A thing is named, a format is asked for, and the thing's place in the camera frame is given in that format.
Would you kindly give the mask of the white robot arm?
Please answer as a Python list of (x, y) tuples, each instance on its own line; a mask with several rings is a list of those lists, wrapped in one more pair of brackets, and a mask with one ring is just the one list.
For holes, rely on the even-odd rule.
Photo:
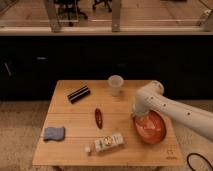
[(164, 86), (157, 80), (137, 89), (132, 105), (135, 116), (144, 116), (151, 110), (160, 112), (182, 123), (213, 142), (213, 112), (165, 97)]

